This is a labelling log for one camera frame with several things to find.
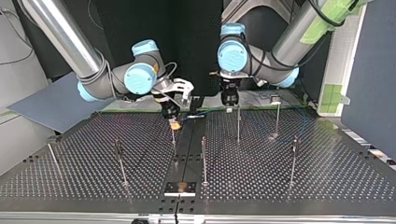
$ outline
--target metal rod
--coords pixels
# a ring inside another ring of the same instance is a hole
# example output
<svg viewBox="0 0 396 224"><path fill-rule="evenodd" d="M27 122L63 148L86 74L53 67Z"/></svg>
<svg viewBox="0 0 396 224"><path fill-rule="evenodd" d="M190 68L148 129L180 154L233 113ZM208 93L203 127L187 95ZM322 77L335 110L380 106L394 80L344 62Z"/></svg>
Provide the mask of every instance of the metal rod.
<svg viewBox="0 0 396 224"><path fill-rule="evenodd" d="M124 185L128 185L129 183L128 183L128 180L126 179L126 174L125 174L125 170L124 170L124 167L123 167L122 159L120 159L120 167L121 167L122 176L123 176L123 179L124 179L123 184Z"/></svg>
<svg viewBox="0 0 396 224"><path fill-rule="evenodd" d="M175 140L175 131L173 129L171 129L172 131L172 144L174 145L174 147L176 146L176 140Z"/></svg>
<svg viewBox="0 0 396 224"><path fill-rule="evenodd" d="M276 136L278 136L278 130L279 130L279 115L280 115L280 104L277 105L277 110L276 110L276 129L275 129Z"/></svg>
<svg viewBox="0 0 396 224"><path fill-rule="evenodd" d="M241 106L238 106L238 113L237 113L237 116L238 116L238 138L237 138L237 142L239 143L240 142L240 140L241 140Z"/></svg>
<svg viewBox="0 0 396 224"><path fill-rule="evenodd" d="M115 139L115 154L116 154L116 159L120 163L120 168L121 168L122 178L123 178L123 185L128 186L129 183L128 183L128 180L126 179L125 168L124 168L123 162L122 162L123 150L121 148L121 140L119 138Z"/></svg>
<svg viewBox="0 0 396 224"><path fill-rule="evenodd" d="M206 176L206 138L202 137L202 158L204 161L204 186L209 185L207 182L207 176Z"/></svg>
<svg viewBox="0 0 396 224"><path fill-rule="evenodd" d="M296 164L296 159L297 159L298 153L300 151L300 139L298 138L298 136L294 137L291 149L293 151L293 164L291 166L290 189L294 185L293 180L294 180L295 164Z"/></svg>
<svg viewBox="0 0 396 224"><path fill-rule="evenodd" d="M22 0L30 16L79 77L96 74L102 59L79 29L62 0Z"/></svg>
<svg viewBox="0 0 396 224"><path fill-rule="evenodd" d="M50 155L52 156L52 158L55 161L56 165L59 165L58 160L56 159L55 153L53 152L52 145L50 143L48 143L47 146L49 147Z"/></svg>

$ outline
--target blue cap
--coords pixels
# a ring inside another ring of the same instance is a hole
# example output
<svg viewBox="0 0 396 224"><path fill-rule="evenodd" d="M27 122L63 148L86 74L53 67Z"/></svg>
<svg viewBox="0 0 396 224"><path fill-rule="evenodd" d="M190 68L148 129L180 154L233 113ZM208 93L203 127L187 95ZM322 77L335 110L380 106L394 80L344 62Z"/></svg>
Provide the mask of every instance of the blue cap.
<svg viewBox="0 0 396 224"><path fill-rule="evenodd" d="M238 41L228 40L219 47L218 61L221 69L240 72L248 63L248 52Z"/></svg>
<svg viewBox="0 0 396 224"><path fill-rule="evenodd" d="M226 23L221 26L220 35L240 35L245 33L246 27L242 23Z"/></svg>
<svg viewBox="0 0 396 224"><path fill-rule="evenodd" d="M154 50L158 50L158 47L157 44L155 44L155 41L151 39L140 41L132 47L132 53L134 56Z"/></svg>
<svg viewBox="0 0 396 224"><path fill-rule="evenodd" d="M85 88L82 85L81 81L78 82L77 89L79 91L79 95L81 96L81 98L84 99L86 102L100 101L99 99L96 99L95 97L90 95L90 93L85 90Z"/></svg>
<svg viewBox="0 0 396 224"><path fill-rule="evenodd" d="M124 77L128 91L138 95L150 92L156 81L154 68L148 63L135 63L128 68Z"/></svg>
<svg viewBox="0 0 396 224"><path fill-rule="evenodd" d="M278 86L281 88L290 87L296 80L299 73L300 73L300 68L295 68L285 80L283 80L277 84L274 84L274 86Z"/></svg>

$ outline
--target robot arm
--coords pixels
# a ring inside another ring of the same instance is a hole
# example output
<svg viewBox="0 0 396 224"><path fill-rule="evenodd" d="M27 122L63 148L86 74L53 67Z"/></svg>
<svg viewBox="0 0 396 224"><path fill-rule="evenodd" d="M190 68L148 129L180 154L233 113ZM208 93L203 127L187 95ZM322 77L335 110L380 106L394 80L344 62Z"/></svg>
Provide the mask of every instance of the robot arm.
<svg viewBox="0 0 396 224"><path fill-rule="evenodd" d="M84 100L93 102L128 92L139 95L151 92L163 106L163 116L170 120L180 110L175 100L170 99L175 92L182 92L183 102L188 102L193 86L186 80L168 76L153 40L135 44L132 47L135 61L111 70L104 56L79 30L62 0L21 0L20 3L76 72L78 90Z"/></svg>
<svg viewBox="0 0 396 224"><path fill-rule="evenodd" d="M333 0L318 0L316 3L307 0L271 52L250 46L245 39L243 24L223 25L218 51L223 103L227 106L238 104L237 91L231 89L237 89L237 83L241 78L252 77L259 86L266 82L282 88L291 86L299 74L300 60L323 35L337 25L335 21L324 18L325 15L319 15L321 11L318 12L318 9L336 15L336 18L332 19L342 24L341 21L353 7L359 4L359 1L345 0L335 4L336 1Z"/></svg>

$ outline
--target perforated breadboard table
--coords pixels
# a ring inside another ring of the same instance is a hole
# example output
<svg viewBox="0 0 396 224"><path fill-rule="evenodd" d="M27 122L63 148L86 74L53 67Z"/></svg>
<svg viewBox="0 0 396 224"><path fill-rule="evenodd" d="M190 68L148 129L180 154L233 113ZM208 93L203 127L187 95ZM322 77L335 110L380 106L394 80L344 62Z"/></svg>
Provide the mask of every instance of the perforated breadboard table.
<svg viewBox="0 0 396 224"><path fill-rule="evenodd" d="M0 177L0 214L396 217L396 173L314 111L281 110L276 138L275 110L243 110L241 117L239 144L236 112L212 112L186 121L173 148L160 114L96 115L53 146L59 166L43 148ZM203 136L206 187L198 160ZM290 182L294 136L301 150ZM116 138L125 148L128 187ZM196 182L196 196L164 197L175 180Z"/></svg>

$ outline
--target metal frame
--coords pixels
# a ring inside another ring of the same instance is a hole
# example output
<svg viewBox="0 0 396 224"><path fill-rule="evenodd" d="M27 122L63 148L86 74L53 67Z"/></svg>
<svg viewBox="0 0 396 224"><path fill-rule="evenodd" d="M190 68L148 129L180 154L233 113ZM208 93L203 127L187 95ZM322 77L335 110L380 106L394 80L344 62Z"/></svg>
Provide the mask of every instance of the metal frame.
<svg viewBox="0 0 396 224"><path fill-rule="evenodd" d="M242 0L233 0L223 11L221 19L229 17L231 13L238 7ZM290 22L291 6L285 0L247 0L247 2L227 21L237 22L245 14L247 14L254 7L270 7L273 9L283 20L287 23ZM294 5L295 9L292 17L294 18L295 12L298 11L299 6Z"/></svg>

